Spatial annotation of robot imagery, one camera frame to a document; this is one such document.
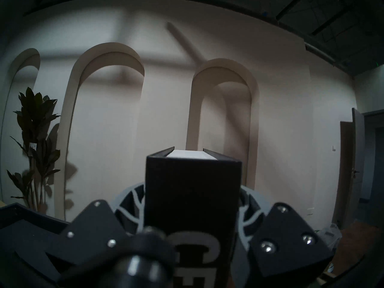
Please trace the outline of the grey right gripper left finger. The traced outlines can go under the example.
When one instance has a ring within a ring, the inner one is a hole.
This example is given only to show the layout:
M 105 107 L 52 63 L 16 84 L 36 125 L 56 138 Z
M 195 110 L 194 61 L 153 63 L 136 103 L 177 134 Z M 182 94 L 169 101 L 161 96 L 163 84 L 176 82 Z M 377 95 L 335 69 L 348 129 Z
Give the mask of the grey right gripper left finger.
M 91 202 L 45 251 L 55 268 L 70 268 L 113 248 L 143 229 L 145 188 L 138 183 L 112 202 Z

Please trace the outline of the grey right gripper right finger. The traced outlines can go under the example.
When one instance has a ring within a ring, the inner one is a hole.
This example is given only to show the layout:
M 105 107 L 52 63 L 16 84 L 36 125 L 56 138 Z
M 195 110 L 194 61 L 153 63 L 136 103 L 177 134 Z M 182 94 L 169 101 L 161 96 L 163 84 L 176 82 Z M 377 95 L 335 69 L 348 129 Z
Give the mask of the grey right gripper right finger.
M 239 278 L 316 278 L 333 258 L 323 239 L 286 203 L 270 205 L 242 185 L 238 211 Z

